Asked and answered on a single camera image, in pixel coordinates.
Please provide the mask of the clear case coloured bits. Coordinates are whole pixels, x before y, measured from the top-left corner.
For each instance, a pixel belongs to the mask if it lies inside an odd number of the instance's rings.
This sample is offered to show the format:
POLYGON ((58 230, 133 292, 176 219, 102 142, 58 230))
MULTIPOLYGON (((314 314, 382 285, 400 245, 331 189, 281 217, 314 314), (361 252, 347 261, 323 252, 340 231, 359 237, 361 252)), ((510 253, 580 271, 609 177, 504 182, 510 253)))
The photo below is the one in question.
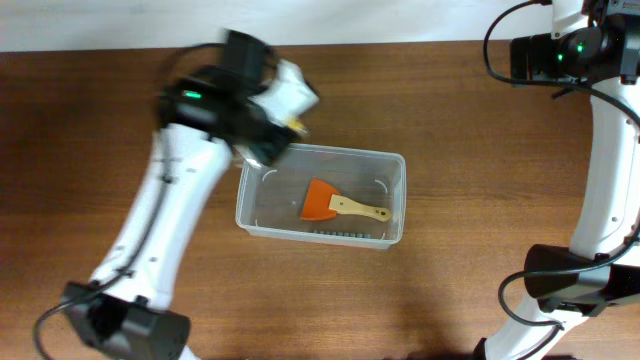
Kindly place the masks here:
POLYGON ((265 120, 245 127, 244 131, 234 148, 254 167, 271 167, 292 143, 308 133, 298 118, 290 118, 285 125, 265 120))

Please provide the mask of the orange scraper wooden handle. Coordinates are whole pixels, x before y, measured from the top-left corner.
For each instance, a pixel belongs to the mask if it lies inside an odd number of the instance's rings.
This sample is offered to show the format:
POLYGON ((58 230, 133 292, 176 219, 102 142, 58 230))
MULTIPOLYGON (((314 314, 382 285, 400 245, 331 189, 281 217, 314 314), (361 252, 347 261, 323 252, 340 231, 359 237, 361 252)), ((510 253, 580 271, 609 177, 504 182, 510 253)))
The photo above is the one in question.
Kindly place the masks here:
POLYGON ((380 222, 391 219, 392 213, 384 207, 365 205, 343 196, 329 183, 312 178, 305 197, 300 218, 304 221, 325 221, 337 215, 355 215, 380 222))

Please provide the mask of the clear plastic container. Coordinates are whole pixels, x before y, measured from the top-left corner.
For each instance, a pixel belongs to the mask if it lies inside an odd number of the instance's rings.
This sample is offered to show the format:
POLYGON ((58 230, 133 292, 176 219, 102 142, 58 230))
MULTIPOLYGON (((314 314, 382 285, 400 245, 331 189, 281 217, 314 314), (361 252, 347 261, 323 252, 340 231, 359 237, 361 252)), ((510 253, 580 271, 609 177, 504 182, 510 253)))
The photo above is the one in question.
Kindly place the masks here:
POLYGON ((271 167, 244 164, 236 223, 252 236, 387 249, 405 210, 401 155, 294 144, 271 167))

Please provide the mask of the orange socket bit rail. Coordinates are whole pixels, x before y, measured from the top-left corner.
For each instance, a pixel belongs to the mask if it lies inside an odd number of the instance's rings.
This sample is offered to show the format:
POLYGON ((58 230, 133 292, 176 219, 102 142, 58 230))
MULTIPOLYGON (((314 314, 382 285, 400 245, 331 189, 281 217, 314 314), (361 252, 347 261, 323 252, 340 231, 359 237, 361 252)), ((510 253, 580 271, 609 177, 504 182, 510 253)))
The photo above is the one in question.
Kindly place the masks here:
POLYGON ((338 236, 338 237, 352 237, 352 238, 364 238, 371 239, 371 234, 368 233, 354 233, 354 232, 337 232, 337 231, 322 231, 322 230, 313 230, 313 234, 323 235, 323 236, 338 236))

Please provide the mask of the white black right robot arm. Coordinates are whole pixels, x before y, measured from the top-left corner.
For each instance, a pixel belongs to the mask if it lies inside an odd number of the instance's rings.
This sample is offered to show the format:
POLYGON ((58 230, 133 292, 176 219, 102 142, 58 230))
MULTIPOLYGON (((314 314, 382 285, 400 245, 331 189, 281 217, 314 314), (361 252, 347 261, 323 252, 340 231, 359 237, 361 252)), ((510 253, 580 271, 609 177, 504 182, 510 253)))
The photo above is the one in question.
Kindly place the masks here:
POLYGON ((510 44, 519 86, 590 97, 593 136, 586 192, 567 247, 537 244, 503 294, 523 280, 519 306, 483 338, 475 359, 542 359, 571 329, 610 307, 639 300, 639 4, 634 0, 551 0, 552 29, 510 44))

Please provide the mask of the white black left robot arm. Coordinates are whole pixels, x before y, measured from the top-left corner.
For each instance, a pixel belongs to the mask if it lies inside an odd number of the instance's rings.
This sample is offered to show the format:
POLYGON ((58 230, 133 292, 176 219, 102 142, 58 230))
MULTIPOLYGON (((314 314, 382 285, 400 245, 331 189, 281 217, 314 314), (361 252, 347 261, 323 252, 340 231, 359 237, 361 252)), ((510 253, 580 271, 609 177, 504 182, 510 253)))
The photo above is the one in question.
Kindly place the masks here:
POLYGON ((166 61, 149 166, 115 243, 62 307, 80 340, 111 359, 189 359, 190 320, 170 308, 195 225, 235 156, 273 165, 303 133, 318 94, 263 41, 229 31, 221 57, 178 79, 166 61))

